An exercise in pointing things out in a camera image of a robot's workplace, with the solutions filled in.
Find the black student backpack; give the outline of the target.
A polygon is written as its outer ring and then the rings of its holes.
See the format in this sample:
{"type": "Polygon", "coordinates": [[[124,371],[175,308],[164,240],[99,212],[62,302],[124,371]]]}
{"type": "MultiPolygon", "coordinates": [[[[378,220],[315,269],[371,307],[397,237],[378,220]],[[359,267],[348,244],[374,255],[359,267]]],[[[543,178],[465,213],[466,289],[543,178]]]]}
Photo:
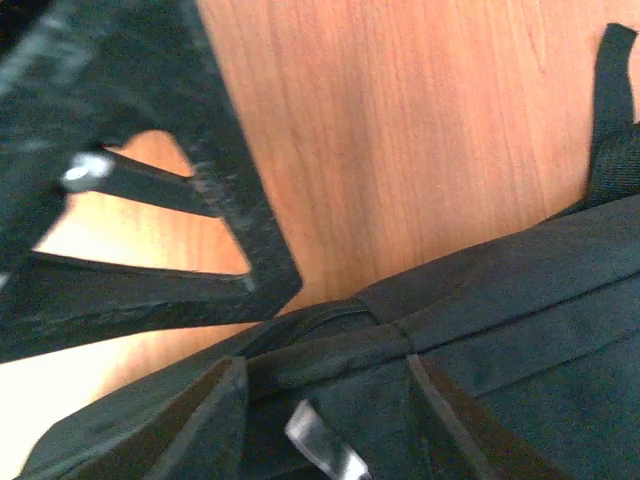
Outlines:
{"type": "Polygon", "coordinates": [[[594,69],[586,197],[519,233],[308,307],[61,420],[25,479],[66,479],[223,359],[245,360],[237,479],[411,479],[407,357],[434,364],[569,479],[639,475],[637,32],[611,23],[594,69]]]}

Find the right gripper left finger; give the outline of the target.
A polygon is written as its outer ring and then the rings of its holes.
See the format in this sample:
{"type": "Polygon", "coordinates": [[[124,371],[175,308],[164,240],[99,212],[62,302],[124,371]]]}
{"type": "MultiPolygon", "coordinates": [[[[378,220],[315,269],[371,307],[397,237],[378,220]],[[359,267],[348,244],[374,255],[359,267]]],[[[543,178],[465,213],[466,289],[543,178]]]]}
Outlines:
{"type": "Polygon", "coordinates": [[[245,360],[223,359],[142,426],[96,449],[64,477],[237,479],[247,404],[245,360]]]}

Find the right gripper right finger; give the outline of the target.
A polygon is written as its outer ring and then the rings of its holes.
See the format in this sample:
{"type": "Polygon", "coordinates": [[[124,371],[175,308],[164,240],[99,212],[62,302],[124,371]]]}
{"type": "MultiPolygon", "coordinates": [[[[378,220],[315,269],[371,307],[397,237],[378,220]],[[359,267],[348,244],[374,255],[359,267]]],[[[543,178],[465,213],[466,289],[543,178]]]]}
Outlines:
{"type": "Polygon", "coordinates": [[[407,357],[411,479],[569,479],[434,364],[407,357]]]}

